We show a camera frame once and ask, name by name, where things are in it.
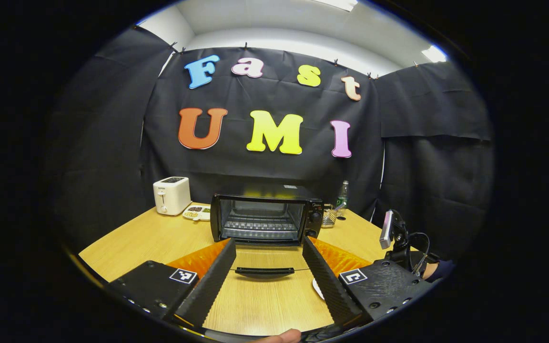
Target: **colorful foam letter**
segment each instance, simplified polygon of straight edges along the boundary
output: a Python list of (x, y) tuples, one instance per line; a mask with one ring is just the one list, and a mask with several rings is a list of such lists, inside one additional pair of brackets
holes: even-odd
[(341, 78), (341, 80), (345, 83), (346, 95), (348, 95), (349, 98), (355, 101), (359, 101), (361, 99), (361, 95), (357, 94), (357, 92), (355, 91), (355, 88), (359, 88), (359, 84), (355, 82), (353, 76), (346, 76), (344, 78)]
[(347, 131), (351, 124), (346, 121), (332, 120), (329, 122), (334, 127), (334, 149), (332, 156), (335, 158), (350, 158), (351, 151), (349, 150)]
[(211, 55), (205, 57), (204, 59), (193, 61), (192, 63), (185, 65), (183, 69), (187, 69), (190, 72), (190, 78), (192, 79), (190, 89), (194, 89), (211, 82), (213, 78), (211, 76), (207, 76), (205, 72), (213, 74), (215, 72), (215, 65), (213, 62), (219, 60), (220, 56)]
[(316, 87), (321, 83), (321, 79), (318, 76), (321, 74), (321, 71), (318, 67), (305, 64), (298, 68), (298, 72), (300, 73), (300, 75), (297, 76), (298, 82), (303, 85)]
[(244, 57), (238, 60), (239, 64), (233, 65), (233, 73), (237, 75), (247, 75), (250, 78), (259, 78), (262, 76), (264, 62), (251, 57)]
[(277, 145), (283, 139), (283, 144), (279, 148), (283, 154), (299, 155), (302, 153), (300, 147), (300, 123), (304, 121), (302, 117), (288, 114), (277, 126), (272, 115), (267, 111), (251, 111), (250, 115), (253, 117), (253, 136), (247, 145), (247, 150), (264, 151), (266, 149), (262, 143), (262, 136), (264, 136), (270, 151), (276, 150)]
[(181, 123), (179, 124), (179, 143), (189, 149), (208, 149), (214, 146), (220, 139), (222, 130), (222, 119), (228, 114), (225, 109), (209, 109), (207, 114), (211, 115), (209, 124), (209, 134), (205, 138), (198, 138), (194, 135), (196, 119), (203, 110), (197, 108), (187, 108), (179, 111)]

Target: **white wall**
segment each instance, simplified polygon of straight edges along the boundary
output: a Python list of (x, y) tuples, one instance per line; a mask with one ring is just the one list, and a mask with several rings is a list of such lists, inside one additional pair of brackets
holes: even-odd
[(297, 52), (327, 61), (338, 59), (338, 64), (364, 74), (371, 72), (373, 78), (377, 74), (383, 76), (402, 69), (396, 63), (359, 46), (316, 33), (288, 29), (243, 28), (203, 33), (194, 36), (186, 50), (244, 46), (244, 42), (254, 48)]
[(176, 41), (175, 49), (180, 51), (194, 38), (194, 31), (176, 6), (163, 9), (139, 26), (161, 37), (166, 43), (172, 44)]

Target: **blue foam letter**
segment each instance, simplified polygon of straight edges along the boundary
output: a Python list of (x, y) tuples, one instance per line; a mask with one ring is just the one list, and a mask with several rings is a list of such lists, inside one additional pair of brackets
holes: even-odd
[(192, 63), (188, 63), (187, 65), (185, 65), (183, 69), (187, 69), (190, 72), (190, 78), (192, 79), (190, 89), (194, 89), (196, 87), (200, 87), (201, 85), (206, 85), (211, 82), (213, 78), (211, 76), (205, 75), (205, 72), (213, 74), (215, 72), (215, 65), (213, 64), (213, 62), (219, 60), (220, 56), (211, 55), (209, 57), (205, 57), (204, 59), (193, 61)]

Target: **white plate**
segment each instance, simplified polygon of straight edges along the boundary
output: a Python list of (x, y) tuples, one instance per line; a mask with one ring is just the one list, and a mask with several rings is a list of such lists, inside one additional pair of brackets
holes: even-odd
[(316, 280), (315, 280), (315, 279), (313, 279), (313, 288), (315, 289), (316, 293), (317, 293), (323, 300), (325, 300), (325, 299), (323, 298), (323, 294), (321, 293), (321, 289), (319, 289), (319, 286), (317, 286), (317, 284), (316, 284)]
[[(190, 211), (191, 208), (200, 208), (200, 211)], [(183, 211), (183, 217), (187, 219), (191, 219), (194, 221), (198, 220), (209, 220), (211, 219), (211, 213), (209, 212), (203, 212), (205, 209), (211, 210), (211, 206), (199, 206), (199, 205), (190, 205), (187, 208), (185, 208), (185, 211)]]

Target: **water bottle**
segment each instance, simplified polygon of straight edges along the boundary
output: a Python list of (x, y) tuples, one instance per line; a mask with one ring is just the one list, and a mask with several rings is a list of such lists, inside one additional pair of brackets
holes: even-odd
[(344, 217), (346, 212), (346, 204), (348, 202), (349, 182), (344, 180), (342, 187), (340, 187), (340, 193), (338, 193), (338, 199), (336, 200), (335, 208), (338, 208), (336, 215), (338, 217)]

